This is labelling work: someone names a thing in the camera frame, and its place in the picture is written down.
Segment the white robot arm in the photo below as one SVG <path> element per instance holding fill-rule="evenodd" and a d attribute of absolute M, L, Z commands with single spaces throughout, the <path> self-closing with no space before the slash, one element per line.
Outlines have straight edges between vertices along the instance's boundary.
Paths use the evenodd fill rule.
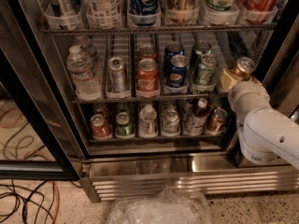
<path fill-rule="evenodd" d="M 221 88 L 236 115 L 236 128 L 243 156 L 266 165 L 277 157 L 299 169 L 299 125 L 292 119 L 298 95 L 292 91 L 275 97 L 274 109 L 266 88 L 255 78 L 245 81 L 229 68 L 220 74 Z"/>

